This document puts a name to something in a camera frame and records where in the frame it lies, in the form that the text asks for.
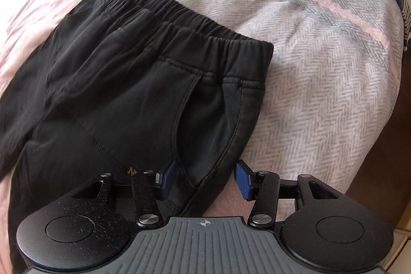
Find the black pants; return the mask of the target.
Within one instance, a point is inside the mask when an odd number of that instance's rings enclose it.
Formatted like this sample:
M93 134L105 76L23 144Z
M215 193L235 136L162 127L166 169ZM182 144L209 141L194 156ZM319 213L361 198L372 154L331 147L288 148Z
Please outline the black pants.
M269 42L175 0L82 0L1 96L1 272L19 224L102 173L165 173L164 215L201 215L256 126Z

